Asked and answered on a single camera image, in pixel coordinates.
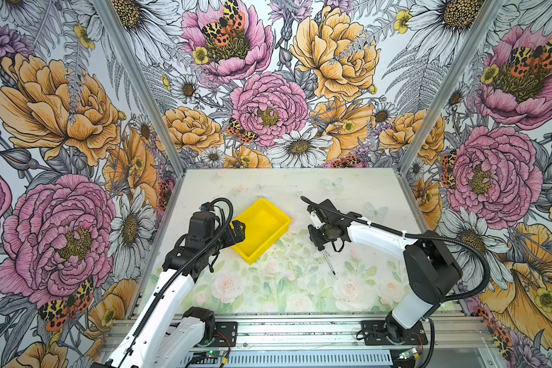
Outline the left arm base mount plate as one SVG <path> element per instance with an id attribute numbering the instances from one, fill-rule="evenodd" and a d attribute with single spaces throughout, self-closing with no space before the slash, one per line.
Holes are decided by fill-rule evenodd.
<path id="1" fill-rule="evenodd" d="M 218 321 L 208 347 L 235 347 L 238 338 L 239 324 L 234 321 Z"/>

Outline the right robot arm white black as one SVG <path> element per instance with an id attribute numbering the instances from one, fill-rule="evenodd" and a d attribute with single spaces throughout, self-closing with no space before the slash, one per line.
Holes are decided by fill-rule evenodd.
<path id="1" fill-rule="evenodd" d="M 380 282 L 376 299 L 391 310 L 374 328 L 363 328 L 364 338 L 404 344 L 419 331 L 424 318 L 454 296 L 464 272 L 447 239 L 432 231 L 411 234 L 359 213 L 343 213 L 329 199 L 321 203 L 302 200 L 311 217 L 309 239 L 317 250 L 338 254 L 360 245 L 389 262 L 390 275 Z"/>

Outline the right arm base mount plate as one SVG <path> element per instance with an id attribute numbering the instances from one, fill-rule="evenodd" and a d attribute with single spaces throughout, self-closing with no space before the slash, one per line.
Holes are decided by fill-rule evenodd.
<path id="1" fill-rule="evenodd" d="M 405 329 L 399 324 L 385 320 L 363 320 L 356 339 L 366 346 L 424 346 L 429 343 L 421 322 Z"/>

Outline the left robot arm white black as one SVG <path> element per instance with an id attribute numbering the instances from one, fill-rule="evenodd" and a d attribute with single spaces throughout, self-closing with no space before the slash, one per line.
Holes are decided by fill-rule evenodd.
<path id="1" fill-rule="evenodd" d="M 245 240 L 245 224 L 210 211 L 194 213 L 188 232 L 167 253 L 163 272 L 130 332 L 104 363 L 93 367 L 178 367 L 196 345 L 213 339 L 215 315 L 190 308 L 174 328 L 178 307 L 209 259 Z"/>

